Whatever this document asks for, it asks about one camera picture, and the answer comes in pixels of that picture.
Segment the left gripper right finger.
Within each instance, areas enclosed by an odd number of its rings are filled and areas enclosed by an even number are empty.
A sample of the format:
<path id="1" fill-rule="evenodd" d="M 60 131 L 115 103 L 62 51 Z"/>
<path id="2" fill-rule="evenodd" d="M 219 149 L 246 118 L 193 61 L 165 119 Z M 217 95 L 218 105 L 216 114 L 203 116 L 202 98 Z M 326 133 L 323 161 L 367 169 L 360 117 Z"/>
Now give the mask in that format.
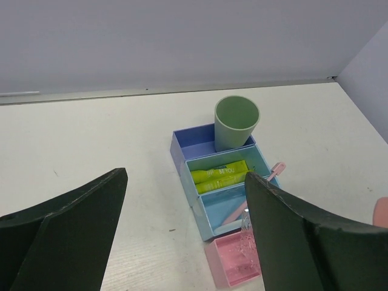
<path id="1" fill-rule="evenodd" d="M 266 290 L 387 289 L 387 229 L 328 212 L 256 173 L 245 190 Z"/>

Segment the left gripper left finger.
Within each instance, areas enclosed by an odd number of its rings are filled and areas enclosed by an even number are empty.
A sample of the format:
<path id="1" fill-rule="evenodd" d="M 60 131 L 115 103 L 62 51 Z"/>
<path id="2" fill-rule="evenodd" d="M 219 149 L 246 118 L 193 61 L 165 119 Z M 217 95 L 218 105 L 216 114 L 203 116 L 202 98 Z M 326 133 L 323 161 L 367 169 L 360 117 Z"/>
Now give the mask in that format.
<path id="1" fill-rule="evenodd" d="M 100 290 L 128 176 L 87 184 L 1 217 L 1 290 Z"/>

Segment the clear textured plastic box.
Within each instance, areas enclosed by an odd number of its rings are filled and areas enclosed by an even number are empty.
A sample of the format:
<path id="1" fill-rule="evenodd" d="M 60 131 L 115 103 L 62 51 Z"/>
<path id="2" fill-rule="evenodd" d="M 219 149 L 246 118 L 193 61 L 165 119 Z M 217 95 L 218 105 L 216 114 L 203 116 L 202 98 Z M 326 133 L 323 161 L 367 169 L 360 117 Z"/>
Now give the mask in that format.
<path id="1" fill-rule="evenodd" d="M 244 209 L 241 214 L 241 244 L 240 249 L 242 254 L 250 262 L 250 266 L 261 273 L 258 253 L 256 249 L 253 227 L 250 220 L 249 210 Z"/>

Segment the pink plastic cup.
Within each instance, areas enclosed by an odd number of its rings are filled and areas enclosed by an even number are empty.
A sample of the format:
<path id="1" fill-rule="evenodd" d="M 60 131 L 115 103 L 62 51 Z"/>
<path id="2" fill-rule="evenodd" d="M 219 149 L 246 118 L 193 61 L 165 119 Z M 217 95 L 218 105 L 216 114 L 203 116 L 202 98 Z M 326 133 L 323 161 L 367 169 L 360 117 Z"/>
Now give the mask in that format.
<path id="1" fill-rule="evenodd" d="M 373 211 L 373 225 L 388 228 L 388 197 L 377 200 Z"/>

